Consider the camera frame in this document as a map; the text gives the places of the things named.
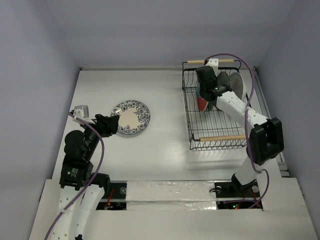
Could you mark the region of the light green flower plate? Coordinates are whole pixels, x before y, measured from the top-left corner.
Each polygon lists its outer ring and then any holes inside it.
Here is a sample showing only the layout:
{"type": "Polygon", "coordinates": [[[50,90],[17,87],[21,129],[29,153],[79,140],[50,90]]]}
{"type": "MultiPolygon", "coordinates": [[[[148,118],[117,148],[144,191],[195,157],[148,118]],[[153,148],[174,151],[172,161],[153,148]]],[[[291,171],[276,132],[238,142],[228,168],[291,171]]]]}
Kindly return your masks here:
{"type": "Polygon", "coordinates": [[[213,101],[209,101],[207,104],[207,110],[208,111],[212,111],[214,108],[214,102],[213,101]]]}

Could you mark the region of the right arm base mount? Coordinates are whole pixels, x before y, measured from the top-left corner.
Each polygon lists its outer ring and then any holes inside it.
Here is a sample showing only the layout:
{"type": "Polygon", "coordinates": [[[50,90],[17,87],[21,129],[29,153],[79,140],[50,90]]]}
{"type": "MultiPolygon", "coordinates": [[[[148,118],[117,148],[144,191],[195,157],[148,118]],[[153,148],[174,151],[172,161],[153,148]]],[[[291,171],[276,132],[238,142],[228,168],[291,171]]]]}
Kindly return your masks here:
{"type": "Polygon", "coordinates": [[[256,180],[240,190],[236,190],[231,181],[218,181],[209,192],[215,195],[218,210],[249,209],[261,196],[256,180]]]}

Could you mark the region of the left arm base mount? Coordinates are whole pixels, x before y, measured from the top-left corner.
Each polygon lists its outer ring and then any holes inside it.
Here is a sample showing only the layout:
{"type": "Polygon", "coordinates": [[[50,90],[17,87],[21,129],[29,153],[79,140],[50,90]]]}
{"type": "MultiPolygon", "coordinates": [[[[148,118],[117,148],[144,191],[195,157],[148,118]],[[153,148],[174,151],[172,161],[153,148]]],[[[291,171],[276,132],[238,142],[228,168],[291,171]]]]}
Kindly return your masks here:
{"type": "Polygon", "coordinates": [[[112,181],[110,193],[106,193],[99,201],[96,210],[124,211],[127,209],[127,182],[112,181]]]}

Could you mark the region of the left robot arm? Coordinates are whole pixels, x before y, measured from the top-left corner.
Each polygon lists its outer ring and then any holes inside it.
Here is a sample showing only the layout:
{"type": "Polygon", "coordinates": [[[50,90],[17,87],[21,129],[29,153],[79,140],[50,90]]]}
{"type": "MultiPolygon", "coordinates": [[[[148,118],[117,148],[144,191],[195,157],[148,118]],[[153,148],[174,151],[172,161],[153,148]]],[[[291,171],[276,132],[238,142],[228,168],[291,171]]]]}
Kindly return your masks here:
{"type": "Polygon", "coordinates": [[[50,240],[84,240],[91,217],[100,200],[110,194],[107,174],[94,170],[91,158],[103,138],[116,134],[120,117],[97,114],[94,119],[69,114],[84,128],[69,132],[65,139],[60,173],[59,214],[50,240]]]}

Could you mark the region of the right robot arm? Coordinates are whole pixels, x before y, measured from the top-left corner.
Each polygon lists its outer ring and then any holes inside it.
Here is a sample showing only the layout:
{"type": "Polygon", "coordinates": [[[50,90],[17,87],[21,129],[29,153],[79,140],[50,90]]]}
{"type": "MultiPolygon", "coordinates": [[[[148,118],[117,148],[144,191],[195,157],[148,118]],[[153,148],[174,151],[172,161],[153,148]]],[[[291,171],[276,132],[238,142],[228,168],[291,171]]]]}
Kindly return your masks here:
{"type": "Polygon", "coordinates": [[[197,68],[195,72],[200,96],[228,114],[245,130],[247,157],[225,188],[235,196],[242,196],[257,175],[264,172],[263,166],[284,150],[282,122],[276,117],[268,118],[256,112],[249,102],[244,102],[247,91],[240,73],[215,73],[208,65],[197,68]]]}

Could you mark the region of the blue floral white plate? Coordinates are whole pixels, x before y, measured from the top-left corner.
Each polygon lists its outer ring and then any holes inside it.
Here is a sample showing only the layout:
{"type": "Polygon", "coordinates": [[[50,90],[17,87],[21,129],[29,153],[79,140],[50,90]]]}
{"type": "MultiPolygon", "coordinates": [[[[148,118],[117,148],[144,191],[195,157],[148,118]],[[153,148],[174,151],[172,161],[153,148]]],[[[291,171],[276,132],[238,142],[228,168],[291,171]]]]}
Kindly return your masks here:
{"type": "Polygon", "coordinates": [[[119,116],[117,132],[123,135],[139,134],[151,121],[149,108],[138,100],[125,100],[118,103],[110,115],[119,116]]]}

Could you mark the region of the red and teal plate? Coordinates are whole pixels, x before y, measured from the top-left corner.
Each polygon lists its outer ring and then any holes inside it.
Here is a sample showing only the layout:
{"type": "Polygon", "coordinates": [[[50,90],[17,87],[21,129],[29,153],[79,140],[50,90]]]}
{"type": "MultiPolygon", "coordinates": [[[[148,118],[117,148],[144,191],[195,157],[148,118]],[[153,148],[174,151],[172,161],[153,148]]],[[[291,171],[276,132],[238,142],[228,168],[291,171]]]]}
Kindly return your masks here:
{"type": "Polygon", "coordinates": [[[204,112],[208,106],[208,101],[200,95],[200,83],[196,83],[196,102],[200,112],[204,112]]]}

